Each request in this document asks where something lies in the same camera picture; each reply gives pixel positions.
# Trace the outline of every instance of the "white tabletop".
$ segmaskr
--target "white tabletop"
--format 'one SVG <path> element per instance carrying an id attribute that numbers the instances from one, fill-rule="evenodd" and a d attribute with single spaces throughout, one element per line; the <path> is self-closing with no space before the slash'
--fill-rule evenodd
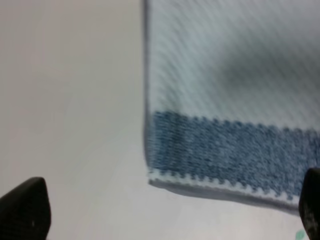
<path id="1" fill-rule="evenodd" d="M 50 240 L 294 240 L 297 216 L 148 185 L 141 23 L 138 0 L 0 1 L 0 195 L 45 177 Z"/>

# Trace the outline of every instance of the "black object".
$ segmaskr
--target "black object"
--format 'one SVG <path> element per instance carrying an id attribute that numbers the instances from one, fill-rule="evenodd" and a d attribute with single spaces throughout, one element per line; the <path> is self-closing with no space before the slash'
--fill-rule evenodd
<path id="1" fill-rule="evenodd" d="M 44 178 L 32 177 L 0 198 L 0 240 L 45 240 L 50 225 Z"/>
<path id="2" fill-rule="evenodd" d="M 299 213 L 310 240 L 320 240 L 320 168 L 310 168 L 305 176 Z"/>

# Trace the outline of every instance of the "towel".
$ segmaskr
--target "towel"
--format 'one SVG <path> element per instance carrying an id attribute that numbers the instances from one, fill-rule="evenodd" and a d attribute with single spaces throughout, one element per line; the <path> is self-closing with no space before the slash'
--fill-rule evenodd
<path id="1" fill-rule="evenodd" d="M 144 6 L 149 182 L 297 211 L 320 166 L 320 1 Z"/>

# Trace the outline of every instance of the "fabric texture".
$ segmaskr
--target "fabric texture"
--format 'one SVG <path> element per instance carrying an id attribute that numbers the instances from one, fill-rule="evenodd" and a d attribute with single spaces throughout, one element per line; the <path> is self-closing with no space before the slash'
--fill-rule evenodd
<path id="1" fill-rule="evenodd" d="M 297 211 L 320 166 L 320 2 L 144 3 L 150 183 Z"/>

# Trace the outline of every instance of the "terry cloth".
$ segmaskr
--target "terry cloth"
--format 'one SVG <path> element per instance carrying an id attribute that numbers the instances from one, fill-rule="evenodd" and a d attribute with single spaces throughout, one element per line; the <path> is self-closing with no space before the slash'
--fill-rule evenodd
<path id="1" fill-rule="evenodd" d="M 320 166 L 320 1 L 144 6 L 150 183 L 296 211 Z"/>

